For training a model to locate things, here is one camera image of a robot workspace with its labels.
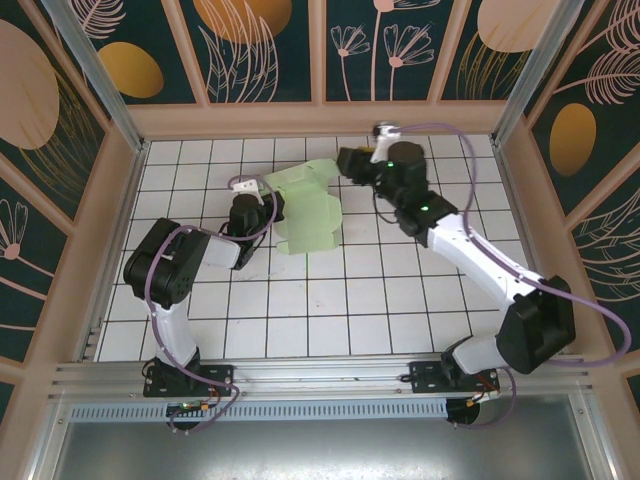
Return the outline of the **aluminium side rail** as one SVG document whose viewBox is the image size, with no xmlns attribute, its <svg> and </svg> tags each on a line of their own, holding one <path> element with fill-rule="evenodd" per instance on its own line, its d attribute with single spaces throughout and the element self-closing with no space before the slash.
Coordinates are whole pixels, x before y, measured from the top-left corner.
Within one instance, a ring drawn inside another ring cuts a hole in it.
<svg viewBox="0 0 640 480">
<path fill-rule="evenodd" d="M 535 247 L 534 238 L 525 212 L 522 195 L 519 193 L 516 177 L 511 170 L 511 166 L 506 153 L 499 146 L 493 145 L 492 148 L 501 175 L 501 179 L 504 182 L 505 192 L 509 200 L 509 204 L 512 208 L 514 222 L 520 236 L 528 269 L 538 272 L 544 278 L 551 278 L 552 276 L 558 275 L 559 272 L 556 269 L 549 269 L 543 264 L 540 255 L 538 254 L 538 251 Z"/>
<path fill-rule="evenodd" d="M 74 269 L 79 281 L 74 299 L 81 306 L 74 326 L 74 362 L 84 359 L 91 335 L 105 322 L 149 148 L 147 141 L 134 150 L 109 144 L 91 176 L 80 213 L 82 258 Z"/>
</svg>

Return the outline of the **long aluminium frame rail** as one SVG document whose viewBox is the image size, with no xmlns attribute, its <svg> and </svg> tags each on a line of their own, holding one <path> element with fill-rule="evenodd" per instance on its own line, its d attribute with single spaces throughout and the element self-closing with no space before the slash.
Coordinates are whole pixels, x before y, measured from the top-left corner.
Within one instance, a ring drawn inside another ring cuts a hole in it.
<svg viewBox="0 0 640 480">
<path fill-rule="evenodd" d="M 414 361 L 438 361 L 437 354 L 365 355 L 231 360 L 234 384 L 243 400 L 337 400 L 407 397 L 399 377 Z M 542 365 L 514 375 L 525 396 L 584 393 L 593 381 L 585 368 Z M 56 367 L 48 399 L 67 402 L 144 400 L 140 362 L 82 362 Z"/>
</svg>

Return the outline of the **aluminium frame post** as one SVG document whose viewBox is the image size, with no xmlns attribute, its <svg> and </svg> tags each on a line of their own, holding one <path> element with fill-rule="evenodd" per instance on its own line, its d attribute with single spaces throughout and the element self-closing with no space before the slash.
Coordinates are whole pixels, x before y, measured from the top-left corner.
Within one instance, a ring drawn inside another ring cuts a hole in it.
<svg viewBox="0 0 640 480">
<path fill-rule="evenodd" d="M 126 142 L 136 153 L 143 137 L 92 43 L 107 40 L 126 17 L 124 0 L 39 0 L 94 87 Z"/>
<path fill-rule="evenodd" d="M 540 39 L 529 55 L 492 133 L 492 144 L 497 150 L 500 150 L 509 139 L 534 91 L 578 19 L 584 1 L 559 0 Z"/>
</svg>

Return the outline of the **light green paper box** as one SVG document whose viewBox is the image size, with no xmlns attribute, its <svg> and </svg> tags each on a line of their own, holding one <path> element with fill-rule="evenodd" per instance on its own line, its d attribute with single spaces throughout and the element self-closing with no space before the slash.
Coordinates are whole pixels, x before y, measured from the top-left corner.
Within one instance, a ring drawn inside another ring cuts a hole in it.
<svg viewBox="0 0 640 480">
<path fill-rule="evenodd" d="M 329 193 L 332 179 L 339 175 L 332 158 L 315 159 L 265 177 L 284 200 L 284 219 L 274 223 L 282 238 L 276 244 L 287 255 L 333 250 L 340 243 L 342 225 L 340 200 Z"/>
</svg>

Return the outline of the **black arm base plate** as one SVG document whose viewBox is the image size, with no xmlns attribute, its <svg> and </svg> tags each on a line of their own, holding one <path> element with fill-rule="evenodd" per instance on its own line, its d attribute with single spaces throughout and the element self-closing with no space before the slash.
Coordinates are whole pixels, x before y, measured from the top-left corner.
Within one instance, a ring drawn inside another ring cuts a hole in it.
<svg viewBox="0 0 640 480">
<path fill-rule="evenodd" d="M 228 385 L 233 380 L 231 365 L 202 366 L 198 375 L 210 381 L 221 383 L 215 390 L 221 397 L 229 397 L 231 390 Z M 146 398 L 204 398 L 210 395 L 211 385 L 185 375 L 174 367 L 159 363 L 150 364 L 144 369 L 145 378 L 143 396 Z"/>
<path fill-rule="evenodd" d="M 411 362 L 402 380 L 410 384 L 413 393 L 484 393 L 500 390 L 495 370 L 466 374 L 440 361 Z"/>
</svg>

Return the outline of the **grey metal sheet panel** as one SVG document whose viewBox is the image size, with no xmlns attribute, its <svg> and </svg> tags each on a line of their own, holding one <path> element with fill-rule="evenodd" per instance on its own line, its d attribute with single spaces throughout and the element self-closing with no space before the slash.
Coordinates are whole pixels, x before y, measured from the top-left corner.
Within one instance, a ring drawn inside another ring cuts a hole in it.
<svg viewBox="0 0 640 480">
<path fill-rule="evenodd" d="M 561 420 L 490 430 L 442 420 L 76 424 L 55 480 L 592 480 Z"/>
</svg>

